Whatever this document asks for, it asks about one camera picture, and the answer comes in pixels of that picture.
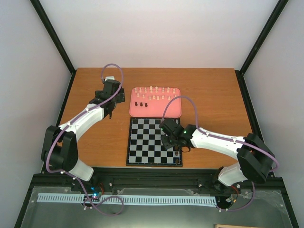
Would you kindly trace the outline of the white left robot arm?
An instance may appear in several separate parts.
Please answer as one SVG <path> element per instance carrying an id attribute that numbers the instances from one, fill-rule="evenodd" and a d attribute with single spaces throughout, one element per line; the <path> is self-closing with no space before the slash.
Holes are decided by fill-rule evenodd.
<path id="1" fill-rule="evenodd" d="M 96 190 L 99 179 L 93 175 L 93 168 L 80 160 L 77 142 L 94 124 L 107 116 L 111 118 L 116 105 L 124 101 L 121 83 L 113 76 L 107 76 L 103 90 L 95 91 L 94 99 L 81 113 L 60 126 L 50 126 L 46 129 L 42 161 L 59 172 L 68 172 L 81 179 L 83 187 L 88 191 Z"/>

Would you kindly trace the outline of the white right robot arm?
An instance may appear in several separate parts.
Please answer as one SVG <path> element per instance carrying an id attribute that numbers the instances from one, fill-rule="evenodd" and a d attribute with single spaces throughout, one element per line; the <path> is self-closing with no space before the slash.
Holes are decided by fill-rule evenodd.
<path id="1" fill-rule="evenodd" d="M 163 119 L 160 129 L 164 133 L 161 141 L 167 150 L 175 147 L 180 150 L 207 149 L 237 160 L 237 163 L 219 169 L 215 184 L 231 186 L 246 180 L 263 184 L 272 171 L 272 165 L 277 163 L 274 154 L 253 133 L 246 137 L 228 136 L 191 124 L 183 128 L 173 119 Z"/>

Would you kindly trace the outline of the pink plastic tray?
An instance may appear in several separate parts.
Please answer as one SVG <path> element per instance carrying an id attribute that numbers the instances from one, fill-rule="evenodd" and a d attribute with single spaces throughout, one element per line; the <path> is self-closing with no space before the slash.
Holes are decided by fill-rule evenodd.
<path id="1" fill-rule="evenodd" d="M 155 86 L 153 86 L 153 93 L 150 93 L 150 87 L 147 88 L 147 93 L 144 93 L 144 88 L 140 97 L 136 97 L 134 89 L 131 91 L 131 100 L 129 114 L 132 117 L 162 117 L 165 115 L 167 118 L 177 118 L 181 116 L 181 99 L 172 100 L 173 98 L 180 96 L 181 92 L 175 87 L 158 87 L 158 93 L 155 93 Z"/>

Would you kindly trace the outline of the black and white chessboard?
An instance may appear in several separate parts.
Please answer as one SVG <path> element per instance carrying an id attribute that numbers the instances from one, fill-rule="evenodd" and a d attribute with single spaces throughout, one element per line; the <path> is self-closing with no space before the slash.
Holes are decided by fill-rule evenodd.
<path id="1" fill-rule="evenodd" d="M 182 167 L 182 152 L 175 156 L 175 150 L 166 150 L 161 136 L 164 132 L 159 128 L 161 118 L 132 117 L 130 118 L 127 166 L 151 167 Z"/>

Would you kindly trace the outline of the black aluminium frame rail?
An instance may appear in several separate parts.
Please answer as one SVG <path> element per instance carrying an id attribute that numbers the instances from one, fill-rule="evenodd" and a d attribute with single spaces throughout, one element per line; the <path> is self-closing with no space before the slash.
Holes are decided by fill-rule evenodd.
<path id="1" fill-rule="evenodd" d="M 211 186 L 216 170 L 196 169 L 148 169 L 148 168 L 95 168 L 93 180 L 83 181 L 88 193 L 93 190 L 117 194 L 117 190 L 131 189 L 185 189 L 211 196 L 224 196 L 233 193 L 231 187 L 215 190 Z M 80 184 L 72 177 L 60 173 L 34 174 L 29 189 L 34 187 L 71 187 L 72 191 L 84 193 Z M 256 190 L 279 190 L 286 194 L 282 178 L 268 176 L 264 184 L 255 184 Z"/>

